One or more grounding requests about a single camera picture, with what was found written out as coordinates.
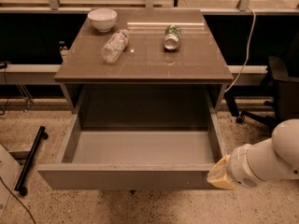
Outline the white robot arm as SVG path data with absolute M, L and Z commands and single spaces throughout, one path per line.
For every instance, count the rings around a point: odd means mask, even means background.
M 270 138 L 237 147 L 207 174 L 219 189 L 255 188 L 269 180 L 299 178 L 299 119 L 282 121 Z

